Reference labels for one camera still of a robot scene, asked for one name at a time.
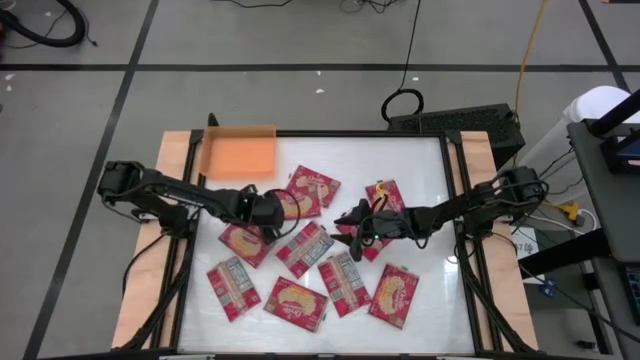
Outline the black desk crossbar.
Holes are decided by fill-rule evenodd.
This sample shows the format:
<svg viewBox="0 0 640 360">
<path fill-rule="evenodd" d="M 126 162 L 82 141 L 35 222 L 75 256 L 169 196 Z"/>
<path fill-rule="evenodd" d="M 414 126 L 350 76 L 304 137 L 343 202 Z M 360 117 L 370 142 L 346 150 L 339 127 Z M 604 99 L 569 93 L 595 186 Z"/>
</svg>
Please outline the black desk crossbar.
<svg viewBox="0 0 640 360">
<path fill-rule="evenodd" d="M 608 241 L 602 229 L 590 231 L 577 238 L 541 250 L 518 261 L 521 277 L 533 278 L 555 269 L 606 257 L 611 254 Z"/>
</svg>

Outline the black desk bar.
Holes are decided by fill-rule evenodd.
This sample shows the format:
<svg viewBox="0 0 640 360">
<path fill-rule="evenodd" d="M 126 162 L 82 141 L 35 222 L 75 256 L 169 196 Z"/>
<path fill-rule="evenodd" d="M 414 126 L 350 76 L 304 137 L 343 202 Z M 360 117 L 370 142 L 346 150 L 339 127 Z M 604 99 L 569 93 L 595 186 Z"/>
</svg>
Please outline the black desk bar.
<svg viewBox="0 0 640 360">
<path fill-rule="evenodd" d="M 604 136 L 621 124 L 640 125 L 640 89 L 589 125 L 594 136 Z"/>
</svg>

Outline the dark keypad device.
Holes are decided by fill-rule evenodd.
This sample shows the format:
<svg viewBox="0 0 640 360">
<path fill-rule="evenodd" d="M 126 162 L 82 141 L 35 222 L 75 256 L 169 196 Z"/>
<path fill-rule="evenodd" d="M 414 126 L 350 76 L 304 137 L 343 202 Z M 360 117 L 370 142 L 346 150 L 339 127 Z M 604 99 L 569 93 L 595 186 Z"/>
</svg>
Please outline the dark keypad device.
<svg viewBox="0 0 640 360">
<path fill-rule="evenodd" d="M 640 326 L 640 267 L 624 266 L 622 278 L 631 313 Z"/>
</svg>

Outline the grey side desk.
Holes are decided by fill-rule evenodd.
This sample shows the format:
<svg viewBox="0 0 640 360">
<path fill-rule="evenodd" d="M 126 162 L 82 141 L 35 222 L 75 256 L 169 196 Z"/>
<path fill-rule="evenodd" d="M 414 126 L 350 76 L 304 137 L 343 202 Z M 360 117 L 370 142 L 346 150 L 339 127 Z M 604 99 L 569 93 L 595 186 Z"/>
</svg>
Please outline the grey side desk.
<svg viewBox="0 0 640 360">
<path fill-rule="evenodd" d="M 640 175 L 613 174 L 601 153 L 602 140 L 587 125 L 567 127 L 592 203 L 608 242 L 610 253 L 592 260 L 596 279 L 610 318 L 640 339 L 627 300 L 622 268 L 640 267 Z M 638 342 L 620 334 L 617 341 L 625 360 L 640 360 Z"/>
</svg>

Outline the yellow power plug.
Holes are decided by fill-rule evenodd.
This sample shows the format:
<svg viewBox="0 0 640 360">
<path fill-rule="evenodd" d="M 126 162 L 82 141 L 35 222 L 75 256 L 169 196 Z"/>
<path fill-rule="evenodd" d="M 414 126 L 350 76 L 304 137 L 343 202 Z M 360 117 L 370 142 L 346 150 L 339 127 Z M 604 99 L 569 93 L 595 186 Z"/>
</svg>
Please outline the yellow power plug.
<svg viewBox="0 0 640 360">
<path fill-rule="evenodd" d="M 555 205 L 555 208 L 562 212 L 573 225 L 582 226 L 584 224 L 584 217 L 576 202 Z"/>
</svg>

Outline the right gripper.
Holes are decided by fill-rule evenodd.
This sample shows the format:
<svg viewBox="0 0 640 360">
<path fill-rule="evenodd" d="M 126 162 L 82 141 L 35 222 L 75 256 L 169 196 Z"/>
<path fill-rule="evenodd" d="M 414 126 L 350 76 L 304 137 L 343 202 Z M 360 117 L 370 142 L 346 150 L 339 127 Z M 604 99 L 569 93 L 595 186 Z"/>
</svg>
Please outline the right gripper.
<svg viewBox="0 0 640 360">
<path fill-rule="evenodd" d="M 357 206 L 334 221 L 336 225 L 352 225 L 357 229 L 352 234 L 331 234 L 334 240 L 349 246 L 349 253 L 355 261 L 363 258 L 363 247 L 371 246 L 377 239 L 402 239 L 414 235 L 403 211 L 381 210 L 374 212 L 366 199 L 360 199 Z"/>
</svg>

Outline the white lined bin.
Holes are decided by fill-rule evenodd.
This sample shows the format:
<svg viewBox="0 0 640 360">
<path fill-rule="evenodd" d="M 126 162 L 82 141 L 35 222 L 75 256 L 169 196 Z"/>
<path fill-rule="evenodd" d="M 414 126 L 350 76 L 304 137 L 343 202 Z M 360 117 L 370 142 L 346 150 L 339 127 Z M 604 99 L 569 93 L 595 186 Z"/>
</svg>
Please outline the white lined bin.
<svg viewBox="0 0 640 360">
<path fill-rule="evenodd" d="M 519 161 L 534 168 L 550 191 L 547 201 L 563 204 L 587 192 L 578 160 L 570 144 L 567 126 L 584 119 L 597 119 L 628 98 L 628 91 L 599 86 L 575 98 L 559 115 L 556 125 Z"/>
</svg>

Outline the black screen device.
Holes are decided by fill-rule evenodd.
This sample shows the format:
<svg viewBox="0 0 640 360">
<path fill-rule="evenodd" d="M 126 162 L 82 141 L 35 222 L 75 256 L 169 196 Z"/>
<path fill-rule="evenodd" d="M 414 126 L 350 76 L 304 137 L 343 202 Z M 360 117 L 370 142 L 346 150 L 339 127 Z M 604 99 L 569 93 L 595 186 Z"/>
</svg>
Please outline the black screen device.
<svg viewBox="0 0 640 360">
<path fill-rule="evenodd" d="M 600 148 L 611 173 L 640 175 L 640 131 L 609 137 Z"/>
</svg>

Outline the black table frame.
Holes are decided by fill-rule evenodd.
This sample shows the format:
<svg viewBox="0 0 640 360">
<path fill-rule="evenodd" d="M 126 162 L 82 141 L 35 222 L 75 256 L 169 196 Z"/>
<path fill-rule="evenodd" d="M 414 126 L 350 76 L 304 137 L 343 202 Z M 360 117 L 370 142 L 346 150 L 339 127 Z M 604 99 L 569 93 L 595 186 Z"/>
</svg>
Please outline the black table frame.
<svg viewBox="0 0 640 360">
<path fill-rule="evenodd" d="M 280 131 L 278 133 L 276 182 L 259 183 L 260 190 L 286 183 L 295 165 L 309 166 L 342 182 L 335 201 L 323 210 L 318 223 L 327 230 L 342 212 L 364 197 L 366 185 L 394 178 L 410 206 L 438 204 L 451 191 L 461 191 L 460 171 L 449 142 L 450 160 L 443 160 L 444 137 L 412 136 L 385 131 Z M 407 324 L 399 330 L 366 314 L 366 307 L 339 318 L 332 304 L 316 333 L 303 330 L 264 310 L 266 300 L 240 319 L 229 322 L 214 295 L 205 272 L 232 256 L 217 236 L 226 225 L 203 212 L 199 220 L 190 278 L 163 318 L 160 347 L 174 346 L 182 354 L 216 355 L 274 354 L 328 357 L 472 354 L 473 330 L 483 349 L 493 348 L 491 325 L 477 298 L 467 305 L 469 289 L 453 257 L 455 229 L 445 225 L 420 250 L 411 240 L 398 240 L 374 262 L 356 264 L 364 284 L 374 291 L 386 263 L 408 268 L 420 277 Z M 261 297 L 270 294 L 278 276 L 283 276 L 319 293 L 327 294 L 314 265 L 296 280 L 274 256 L 258 269 L 245 265 Z"/>
</svg>

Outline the white paper sheet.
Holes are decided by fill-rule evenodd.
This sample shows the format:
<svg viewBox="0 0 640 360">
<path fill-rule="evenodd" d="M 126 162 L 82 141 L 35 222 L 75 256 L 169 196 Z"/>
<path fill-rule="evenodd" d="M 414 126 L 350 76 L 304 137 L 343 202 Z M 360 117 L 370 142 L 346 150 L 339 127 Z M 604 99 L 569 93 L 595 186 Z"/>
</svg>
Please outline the white paper sheet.
<svg viewBox="0 0 640 360">
<path fill-rule="evenodd" d="M 536 231 L 531 227 L 511 226 L 511 240 L 517 247 L 517 258 L 522 259 L 540 250 Z"/>
</svg>

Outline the light wooden board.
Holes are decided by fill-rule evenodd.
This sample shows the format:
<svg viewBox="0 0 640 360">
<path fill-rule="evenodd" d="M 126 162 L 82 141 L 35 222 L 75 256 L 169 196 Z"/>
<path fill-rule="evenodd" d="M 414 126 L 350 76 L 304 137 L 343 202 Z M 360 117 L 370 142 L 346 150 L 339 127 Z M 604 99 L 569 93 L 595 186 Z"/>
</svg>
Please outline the light wooden board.
<svg viewBox="0 0 640 360">
<path fill-rule="evenodd" d="M 166 131 L 155 169 L 169 177 L 195 184 L 201 139 L 200 130 Z M 143 326 L 183 262 L 187 241 L 162 238 L 160 232 L 155 221 L 140 226 L 135 246 L 138 259 L 129 271 L 112 341 L 114 348 L 124 346 Z"/>
<path fill-rule="evenodd" d="M 488 134 L 463 131 L 461 140 L 471 186 L 491 180 L 497 172 Z M 494 302 L 522 340 L 538 349 L 509 225 L 496 221 L 493 232 L 483 241 L 483 248 Z"/>
</svg>

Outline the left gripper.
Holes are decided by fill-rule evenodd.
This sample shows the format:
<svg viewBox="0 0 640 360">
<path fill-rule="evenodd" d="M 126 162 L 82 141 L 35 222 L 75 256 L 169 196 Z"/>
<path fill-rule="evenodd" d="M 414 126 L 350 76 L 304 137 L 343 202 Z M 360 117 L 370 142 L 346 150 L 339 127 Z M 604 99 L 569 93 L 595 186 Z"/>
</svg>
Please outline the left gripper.
<svg viewBox="0 0 640 360">
<path fill-rule="evenodd" d="M 260 235 L 266 245 L 272 245 L 282 237 L 285 212 L 278 192 L 278 189 L 270 189 L 259 194 L 254 184 L 240 190 L 240 226 Z"/>
</svg>

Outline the black computer case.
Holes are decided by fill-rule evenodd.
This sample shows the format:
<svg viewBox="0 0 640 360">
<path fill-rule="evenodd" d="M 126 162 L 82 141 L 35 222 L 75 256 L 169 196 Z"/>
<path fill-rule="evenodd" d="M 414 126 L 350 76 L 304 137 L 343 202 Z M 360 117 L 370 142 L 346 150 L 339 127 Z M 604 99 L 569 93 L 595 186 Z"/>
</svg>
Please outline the black computer case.
<svg viewBox="0 0 640 360">
<path fill-rule="evenodd" d="M 497 169 L 524 147 L 520 125 L 506 103 L 392 117 L 388 130 L 426 133 L 445 131 L 486 132 Z"/>
</svg>

